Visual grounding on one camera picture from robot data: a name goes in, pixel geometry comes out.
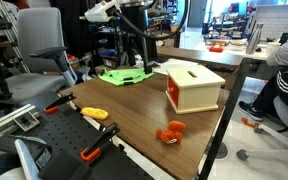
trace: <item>black pants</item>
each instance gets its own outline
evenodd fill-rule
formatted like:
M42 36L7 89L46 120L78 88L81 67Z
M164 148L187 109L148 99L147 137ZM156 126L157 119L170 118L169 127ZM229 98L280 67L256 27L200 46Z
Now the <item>black pants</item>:
M288 67L281 69L279 72L282 79L288 84ZM277 83L278 73L266 83L261 93L253 102L253 107L256 110L264 111L274 116L276 115L276 111L273 100L276 96L280 96L281 100L288 105L288 93L284 92Z

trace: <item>sneaker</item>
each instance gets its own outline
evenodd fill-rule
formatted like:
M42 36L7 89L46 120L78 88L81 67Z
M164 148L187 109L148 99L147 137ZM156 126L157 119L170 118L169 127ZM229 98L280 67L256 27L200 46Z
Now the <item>sneaker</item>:
M255 121L263 120L262 118L264 116L264 113L260 111L256 111L252 107L252 103L245 103L244 101L240 101L238 102L238 108Z

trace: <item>black tabletop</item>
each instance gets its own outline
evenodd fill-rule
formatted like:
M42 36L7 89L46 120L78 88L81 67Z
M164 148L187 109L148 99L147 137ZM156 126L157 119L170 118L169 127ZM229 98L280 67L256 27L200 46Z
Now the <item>black tabletop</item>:
M41 115L38 118L40 125L28 133L18 131L16 134L41 138L52 146L52 156L65 150L84 163L79 153L94 142L100 132L68 104L59 106L59 110L52 114L43 113L44 107L57 98L56 94L48 93L22 103L20 106L26 104L36 106ZM91 168L91 175L88 179L153 179L124 151L110 142L102 150L100 157L89 165L89 168Z

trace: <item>white stripe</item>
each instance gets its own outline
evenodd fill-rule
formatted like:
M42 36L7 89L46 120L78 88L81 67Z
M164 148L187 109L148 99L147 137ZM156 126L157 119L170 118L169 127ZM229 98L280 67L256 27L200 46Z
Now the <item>white stripe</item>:
M282 78L281 71L278 72L278 78L284 86L288 87L288 83L286 83Z
M285 87L284 84L281 83L282 78L279 77L279 74L278 74L278 76L277 76L276 79L277 79L277 85L278 85L278 87L279 87L283 92L288 93L288 87Z

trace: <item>metal frame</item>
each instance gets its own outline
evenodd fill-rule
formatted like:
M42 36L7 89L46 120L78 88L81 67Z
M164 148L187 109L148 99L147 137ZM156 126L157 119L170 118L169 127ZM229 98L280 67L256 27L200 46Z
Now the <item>metal frame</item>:
M23 70L26 73L30 73L30 70L23 62L21 52L17 45L17 39L18 39L17 38L17 19L15 15L13 14L13 12L11 10L7 10L7 8L9 8L8 4L0 0L0 15L2 15L2 17L6 19L8 22L12 23L12 29L4 30L4 33L8 41L11 43L11 46L13 47L15 55L17 56L17 59L19 60L19 63L22 66Z
M227 126L233 114L235 104L237 103L238 97L242 90L245 78L254 77L254 78L259 78L259 79L269 79L278 70L279 70L279 67L270 67L266 64L266 61L255 60L255 59L250 59L250 58L243 59L240 65L237 79L230 93L230 96L228 97L228 100L226 102L224 113L219 122L218 128L216 130L216 133L215 133L213 142L211 144L211 147L209 149L208 155L206 157L205 163L203 165L201 173L197 174L195 179L206 180L211 172L218 149L221 145Z
M28 114L32 117L30 121L31 127L23 126L22 122L19 121L19 118L23 117L25 114ZM39 121L36 120L40 115L36 110L35 106L27 104L3 117L0 118L0 134L12 134L20 128L23 130L29 131L30 129L36 127L39 124Z

